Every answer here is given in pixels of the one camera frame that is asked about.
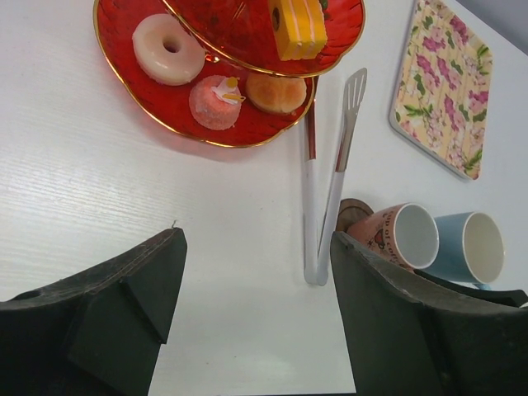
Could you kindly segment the white frosted donut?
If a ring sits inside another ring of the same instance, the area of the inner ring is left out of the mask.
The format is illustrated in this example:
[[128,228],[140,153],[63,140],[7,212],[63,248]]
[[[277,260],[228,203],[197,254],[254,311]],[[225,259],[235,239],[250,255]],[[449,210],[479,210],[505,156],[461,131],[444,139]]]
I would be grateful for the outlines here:
[[144,18],[132,35],[135,58],[158,83],[181,86],[198,76],[205,64],[205,50],[169,14]]

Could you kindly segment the pink handled white cup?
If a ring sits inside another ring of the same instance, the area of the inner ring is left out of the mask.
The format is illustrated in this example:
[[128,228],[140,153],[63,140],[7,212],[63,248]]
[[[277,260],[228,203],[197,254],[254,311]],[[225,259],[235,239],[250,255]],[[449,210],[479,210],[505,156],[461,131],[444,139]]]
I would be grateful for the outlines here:
[[439,252],[436,221],[419,204],[405,203],[380,210],[351,225],[346,233],[409,271],[428,268]]

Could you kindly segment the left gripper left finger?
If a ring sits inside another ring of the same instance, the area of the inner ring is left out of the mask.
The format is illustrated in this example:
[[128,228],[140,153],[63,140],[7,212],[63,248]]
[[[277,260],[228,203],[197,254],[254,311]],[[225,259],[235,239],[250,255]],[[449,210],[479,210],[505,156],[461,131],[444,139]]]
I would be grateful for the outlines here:
[[165,229],[117,257],[2,302],[2,394],[147,394],[186,253],[182,229]]

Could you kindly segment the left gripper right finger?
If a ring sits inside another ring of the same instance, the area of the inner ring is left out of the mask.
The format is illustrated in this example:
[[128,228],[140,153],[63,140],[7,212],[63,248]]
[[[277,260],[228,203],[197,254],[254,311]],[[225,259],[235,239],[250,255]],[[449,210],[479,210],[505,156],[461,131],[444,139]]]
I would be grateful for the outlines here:
[[527,307],[448,290],[346,233],[331,263],[358,394],[526,394]]

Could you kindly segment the floral serving tray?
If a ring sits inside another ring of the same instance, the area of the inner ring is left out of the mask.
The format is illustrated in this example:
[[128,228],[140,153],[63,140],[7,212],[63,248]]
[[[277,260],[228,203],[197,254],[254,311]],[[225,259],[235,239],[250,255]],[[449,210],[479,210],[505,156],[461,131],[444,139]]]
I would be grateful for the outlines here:
[[416,1],[393,129],[460,177],[480,176],[493,71],[489,47],[442,1]]

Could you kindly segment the yellow layered cake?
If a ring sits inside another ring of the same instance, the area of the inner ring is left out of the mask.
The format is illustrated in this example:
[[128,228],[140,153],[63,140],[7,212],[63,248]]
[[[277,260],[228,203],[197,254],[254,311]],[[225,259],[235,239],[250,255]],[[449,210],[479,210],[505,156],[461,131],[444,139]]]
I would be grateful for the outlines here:
[[321,2],[274,0],[267,4],[279,59],[315,59],[328,41]]

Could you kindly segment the brown bread roll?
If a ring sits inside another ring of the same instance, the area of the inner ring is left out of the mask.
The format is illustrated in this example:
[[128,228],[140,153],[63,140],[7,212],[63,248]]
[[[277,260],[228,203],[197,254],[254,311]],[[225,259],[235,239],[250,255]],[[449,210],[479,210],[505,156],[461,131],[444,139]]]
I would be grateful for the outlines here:
[[307,87],[302,78],[249,74],[245,83],[250,102],[259,110],[285,115],[298,109],[306,99]]

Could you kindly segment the metal tongs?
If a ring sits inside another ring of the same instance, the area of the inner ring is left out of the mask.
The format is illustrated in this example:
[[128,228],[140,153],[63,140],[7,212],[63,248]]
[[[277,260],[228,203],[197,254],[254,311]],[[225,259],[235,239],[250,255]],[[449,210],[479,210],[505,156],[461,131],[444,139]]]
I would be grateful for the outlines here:
[[345,171],[350,155],[357,116],[365,95],[368,72],[361,68],[346,81],[342,99],[342,132],[339,138],[332,178],[329,185],[323,226],[318,228],[316,215],[316,121],[313,101],[305,116],[304,146],[306,158],[303,164],[303,236],[304,280],[310,285],[324,286],[328,282],[330,244],[337,226],[339,205]]

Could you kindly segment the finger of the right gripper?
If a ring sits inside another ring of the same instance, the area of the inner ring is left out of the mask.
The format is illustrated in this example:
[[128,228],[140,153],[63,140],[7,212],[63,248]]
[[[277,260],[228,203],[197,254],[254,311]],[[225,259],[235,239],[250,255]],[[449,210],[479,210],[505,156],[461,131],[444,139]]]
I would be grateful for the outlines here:
[[467,295],[475,299],[485,300],[495,304],[506,305],[514,308],[527,307],[527,294],[523,290],[483,290],[470,288],[463,285],[443,280],[427,274],[424,271],[415,270],[414,273],[428,281],[442,286],[448,290]]

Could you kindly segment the blue mug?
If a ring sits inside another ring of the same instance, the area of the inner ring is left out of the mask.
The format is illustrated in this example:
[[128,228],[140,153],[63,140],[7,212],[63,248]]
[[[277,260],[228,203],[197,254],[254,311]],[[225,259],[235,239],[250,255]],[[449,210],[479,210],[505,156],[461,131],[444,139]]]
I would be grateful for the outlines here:
[[448,214],[435,218],[439,250],[425,269],[446,281],[487,285],[502,272],[505,250],[494,220],[482,212]]

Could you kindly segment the dark wooden coaster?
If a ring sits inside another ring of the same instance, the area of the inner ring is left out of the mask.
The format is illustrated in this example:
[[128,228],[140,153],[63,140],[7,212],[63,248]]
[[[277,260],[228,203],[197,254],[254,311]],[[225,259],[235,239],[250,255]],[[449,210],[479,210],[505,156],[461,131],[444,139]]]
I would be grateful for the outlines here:
[[337,232],[346,232],[353,224],[372,215],[374,211],[362,200],[347,198],[340,202],[337,225]]

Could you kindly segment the red round macaron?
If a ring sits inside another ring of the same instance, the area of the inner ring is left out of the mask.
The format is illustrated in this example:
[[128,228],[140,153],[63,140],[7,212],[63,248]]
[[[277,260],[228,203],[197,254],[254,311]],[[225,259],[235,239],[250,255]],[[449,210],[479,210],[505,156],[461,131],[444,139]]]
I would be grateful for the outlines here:
[[236,77],[211,75],[191,89],[189,107],[199,125],[208,130],[227,130],[235,125],[244,100]]

